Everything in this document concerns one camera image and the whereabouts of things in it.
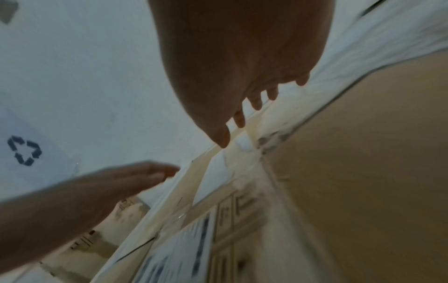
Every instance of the cardboard surface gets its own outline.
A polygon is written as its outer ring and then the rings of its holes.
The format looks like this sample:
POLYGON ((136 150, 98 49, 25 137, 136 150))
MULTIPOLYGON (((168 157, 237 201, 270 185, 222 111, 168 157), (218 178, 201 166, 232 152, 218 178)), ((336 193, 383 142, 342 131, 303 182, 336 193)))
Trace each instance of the cardboard surface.
POLYGON ((447 70, 379 70, 266 156, 343 282, 448 281, 447 70))

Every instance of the recycling symbol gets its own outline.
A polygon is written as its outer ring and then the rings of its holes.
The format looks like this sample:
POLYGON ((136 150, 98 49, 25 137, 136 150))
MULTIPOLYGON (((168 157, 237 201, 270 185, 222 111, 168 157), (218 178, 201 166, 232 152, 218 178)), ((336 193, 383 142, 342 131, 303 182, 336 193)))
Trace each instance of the recycling symbol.
POLYGON ((27 146, 30 148, 33 148, 34 151, 31 154, 33 157, 28 157, 27 160, 24 160, 23 156, 17 151, 17 147, 15 146, 15 144, 24 145, 25 141, 21 137, 17 137, 17 136, 11 136, 8 139, 9 148, 15 152, 14 157, 15 157, 15 159, 17 159, 17 162, 19 162, 19 164, 22 164, 25 166, 31 166, 34 163, 35 159, 39 159, 40 155, 42 154, 42 150, 39 147, 39 145, 35 142, 27 140, 26 143, 27 143, 27 146))

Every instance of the forearm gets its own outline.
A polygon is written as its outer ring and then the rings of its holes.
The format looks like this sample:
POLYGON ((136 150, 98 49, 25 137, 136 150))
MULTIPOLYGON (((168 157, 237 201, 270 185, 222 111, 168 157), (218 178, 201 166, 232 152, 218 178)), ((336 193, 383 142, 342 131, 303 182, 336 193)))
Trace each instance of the forearm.
POLYGON ((83 193, 76 187, 51 187, 0 203, 0 274, 42 258, 97 225, 102 215, 94 191, 83 193))

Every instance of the finger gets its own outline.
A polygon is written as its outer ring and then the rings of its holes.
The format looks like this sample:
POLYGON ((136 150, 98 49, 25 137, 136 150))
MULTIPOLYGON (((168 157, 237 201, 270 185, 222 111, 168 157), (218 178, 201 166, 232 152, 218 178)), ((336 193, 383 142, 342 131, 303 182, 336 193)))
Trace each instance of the finger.
POLYGON ((91 181, 108 178, 116 179, 126 176, 150 175, 157 172, 164 173, 166 177, 173 177, 179 170, 180 168, 176 165, 159 163, 155 161, 146 161, 122 167, 104 169, 99 172, 95 172, 82 177, 79 180, 91 181))
POLYGON ((261 110, 263 108, 263 102, 261 101, 261 94, 259 92, 252 93, 247 99, 249 99, 255 110, 261 110))
POLYGON ((306 73, 304 75, 302 75, 300 78, 298 78, 295 83, 298 84, 299 86, 304 86, 305 84, 307 84, 309 80, 309 73, 306 73))
POLYGON ((244 118, 243 106, 241 105, 238 111, 233 115, 233 120, 238 128, 244 128, 246 126, 246 120, 244 118))
POLYGON ((212 131, 210 133, 206 132, 206 134, 221 148, 226 148, 229 145, 230 131, 225 124, 218 130, 212 131))
POLYGON ((267 97, 274 101, 275 99, 277 99, 277 96, 279 96, 279 86, 275 86, 273 88, 267 89, 267 97))
POLYGON ((150 189, 162 183, 165 178, 166 175, 164 173, 158 172, 151 175, 126 176, 109 181, 101 181, 98 182, 98 185, 105 189, 105 193, 110 192, 121 200, 150 189))

